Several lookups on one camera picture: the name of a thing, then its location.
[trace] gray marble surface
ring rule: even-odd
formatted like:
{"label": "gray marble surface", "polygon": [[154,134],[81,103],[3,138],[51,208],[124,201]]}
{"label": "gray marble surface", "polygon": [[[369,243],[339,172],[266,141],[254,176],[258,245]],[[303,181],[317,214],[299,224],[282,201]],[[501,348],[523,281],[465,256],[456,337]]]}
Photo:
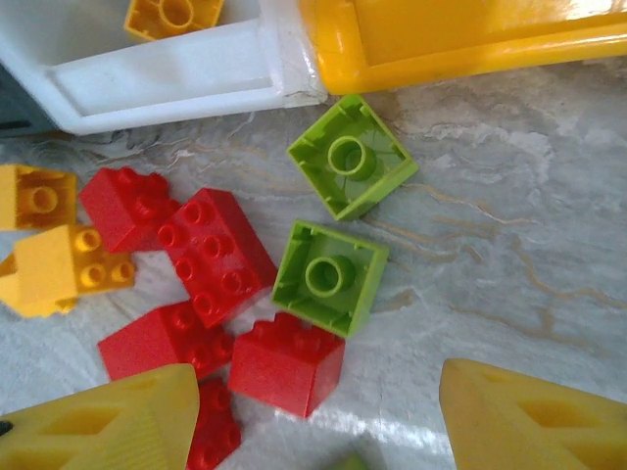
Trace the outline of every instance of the gray marble surface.
{"label": "gray marble surface", "polygon": [[[238,398],[244,444],[220,468],[316,469],[356,448],[374,468],[455,468],[443,361],[488,361],[627,401],[627,59],[517,70],[366,96],[421,165],[362,220],[334,223],[285,149],[325,106],[113,134],[0,142],[2,163],[158,171],[185,200],[233,191],[279,262],[295,217],[391,247],[342,381],[309,421]],[[84,212],[79,219],[86,220]],[[0,255],[24,234],[0,234]],[[0,414],[107,381],[96,342],[185,299],[166,256],[132,290],[68,316],[0,309]],[[270,317],[268,299],[232,325]]]}

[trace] yellow plastic toy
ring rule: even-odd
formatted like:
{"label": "yellow plastic toy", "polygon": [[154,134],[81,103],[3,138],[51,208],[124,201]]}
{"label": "yellow plastic toy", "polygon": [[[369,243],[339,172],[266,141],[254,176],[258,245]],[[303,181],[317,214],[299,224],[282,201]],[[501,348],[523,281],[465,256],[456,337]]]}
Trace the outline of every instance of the yellow plastic toy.
{"label": "yellow plastic toy", "polygon": [[74,223],[76,176],[24,164],[0,165],[0,230]]}
{"label": "yellow plastic toy", "polygon": [[20,279],[16,267],[15,255],[10,254],[0,263],[0,302],[5,303],[16,313],[25,317],[50,316],[55,312],[68,313],[76,305],[76,299],[65,299],[58,302],[29,304],[21,302]]}
{"label": "yellow plastic toy", "polygon": [[215,26],[224,0],[131,0],[124,29],[140,41]]}
{"label": "yellow plastic toy", "polygon": [[300,0],[322,80],[363,93],[627,54],[624,0]]}
{"label": "yellow plastic toy", "polygon": [[56,303],[134,284],[130,255],[107,252],[93,227],[50,229],[17,241],[14,254],[23,303]]}

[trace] lime green block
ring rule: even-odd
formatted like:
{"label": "lime green block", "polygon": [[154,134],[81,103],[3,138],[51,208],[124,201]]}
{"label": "lime green block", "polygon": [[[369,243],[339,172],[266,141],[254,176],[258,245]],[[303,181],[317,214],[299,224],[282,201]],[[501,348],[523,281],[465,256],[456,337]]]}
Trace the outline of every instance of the lime green block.
{"label": "lime green block", "polygon": [[287,150],[336,220],[355,220],[418,171],[359,95],[342,98]]}
{"label": "lime green block", "polygon": [[365,466],[365,463],[363,463],[360,457],[355,453],[326,470],[368,470],[368,467]]}
{"label": "lime green block", "polygon": [[343,338],[368,320],[389,249],[302,220],[292,227],[272,301]]}

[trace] white plastic container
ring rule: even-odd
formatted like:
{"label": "white plastic container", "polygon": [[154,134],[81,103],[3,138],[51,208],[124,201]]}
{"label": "white plastic container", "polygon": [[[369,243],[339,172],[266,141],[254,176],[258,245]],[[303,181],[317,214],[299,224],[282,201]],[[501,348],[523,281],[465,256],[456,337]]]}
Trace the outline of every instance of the white plastic container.
{"label": "white plastic container", "polygon": [[66,132],[317,104],[297,0],[225,0],[220,25],[135,44],[128,0],[0,0],[0,62]]}

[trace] block stud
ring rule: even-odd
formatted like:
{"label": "block stud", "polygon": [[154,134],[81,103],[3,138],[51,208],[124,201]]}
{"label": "block stud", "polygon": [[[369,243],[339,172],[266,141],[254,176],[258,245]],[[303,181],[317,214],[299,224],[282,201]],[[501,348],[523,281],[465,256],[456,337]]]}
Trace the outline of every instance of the block stud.
{"label": "block stud", "polygon": [[74,240],[76,249],[83,253],[89,253],[97,250],[102,245],[100,233],[95,228],[87,228],[76,234]]}
{"label": "block stud", "polygon": [[194,309],[199,315],[211,316],[217,311],[218,299],[208,291],[201,292],[194,298]]}
{"label": "block stud", "polygon": [[222,288],[229,294],[241,294],[248,287],[247,277],[243,269],[229,271],[222,277]]}
{"label": "block stud", "polygon": [[224,235],[212,235],[203,240],[201,251],[207,258],[225,257],[233,252],[233,241]]}
{"label": "block stud", "polygon": [[157,238],[164,247],[176,248],[185,243],[186,236],[182,228],[172,223],[167,223],[159,229]]}
{"label": "block stud", "polygon": [[22,213],[50,213],[59,204],[57,192],[48,186],[23,189],[18,200]]}
{"label": "block stud", "polygon": [[135,213],[145,220],[155,218],[159,214],[160,202],[145,194],[139,195],[135,199]]}
{"label": "block stud", "polygon": [[135,275],[135,266],[132,262],[125,261],[116,264],[111,271],[111,278],[115,282],[126,282]]}
{"label": "block stud", "polygon": [[196,322],[194,312],[185,306],[179,306],[171,317],[172,326],[178,330],[187,330]]}
{"label": "block stud", "polygon": [[190,201],[183,207],[183,218],[188,223],[202,225],[211,220],[212,212],[211,208],[206,205],[198,201]]}
{"label": "block stud", "polygon": [[161,0],[159,16],[168,34],[176,36],[187,31],[194,19],[194,6],[189,0]]}
{"label": "block stud", "polygon": [[305,283],[314,295],[327,298],[350,289],[355,274],[355,266],[346,257],[318,257],[308,264]]}
{"label": "block stud", "polygon": [[335,139],[327,157],[333,171],[353,181],[364,181],[376,170],[376,157],[372,149],[350,135]]}
{"label": "block stud", "polygon": [[118,181],[124,186],[132,186],[139,180],[139,175],[133,168],[125,166],[118,171]]}
{"label": "block stud", "polygon": [[98,287],[107,277],[105,267],[100,263],[93,263],[80,271],[80,282],[85,287]]}

